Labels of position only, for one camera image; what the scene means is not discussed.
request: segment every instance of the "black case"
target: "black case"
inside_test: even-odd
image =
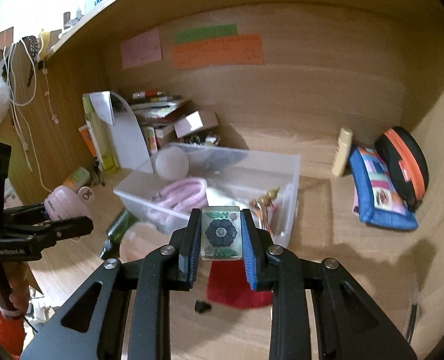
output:
[[[396,126],[392,127],[392,129],[402,139],[402,141],[412,153],[413,158],[416,160],[424,179],[425,191],[427,191],[427,187],[429,184],[429,171],[427,168],[427,161],[425,160],[420,146],[405,128]],[[399,161],[401,161],[402,159],[399,152],[396,150],[390,139],[384,134],[382,134],[376,140],[375,150],[387,165],[388,172],[391,176],[391,180],[395,187],[395,190],[397,191],[399,196],[405,200],[409,209],[411,211],[415,211],[415,209],[417,209],[417,207],[419,206],[421,199],[417,199],[412,181],[405,181],[404,175],[399,165]]]

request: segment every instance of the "orange paper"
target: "orange paper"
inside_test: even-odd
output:
[[[262,39],[258,34],[225,36],[172,47],[175,69],[210,65],[263,65]]]

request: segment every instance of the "pink sticky note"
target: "pink sticky note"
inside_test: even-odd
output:
[[[162,59],[159,30],[151,30],[120,43],[122,68],[134,68]]]

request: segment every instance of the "green sticky note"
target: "green sticky note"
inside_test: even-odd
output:
[[[226,24],[213,27],[200,27],[191,30],[177,32],[175,44],[202,41],[204,39],[220,38],[221,36],[238,35],[237,24]]]

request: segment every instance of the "cream colored bottle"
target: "cream colored bottle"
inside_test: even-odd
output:
[[[332,165],[332,173],[340,177],[342,176],[347,159],[349,158],[350,148],[352,147],[353,132],[349,128],[341,128],[339,134],[339,144],[337,145],[337,153],[335,154],[334,164]]]

